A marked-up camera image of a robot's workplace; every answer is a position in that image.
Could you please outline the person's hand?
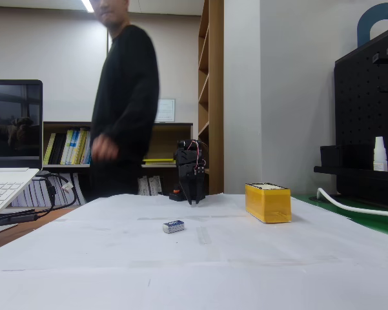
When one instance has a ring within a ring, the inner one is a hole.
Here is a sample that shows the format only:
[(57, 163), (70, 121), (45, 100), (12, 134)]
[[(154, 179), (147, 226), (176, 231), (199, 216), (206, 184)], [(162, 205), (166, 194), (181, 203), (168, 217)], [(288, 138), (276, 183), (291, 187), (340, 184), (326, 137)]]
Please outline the person's hand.
[(108, 136), (99, 135), (92, 144), (92, 161), (116, 160), (119, 154), (119, 147)]

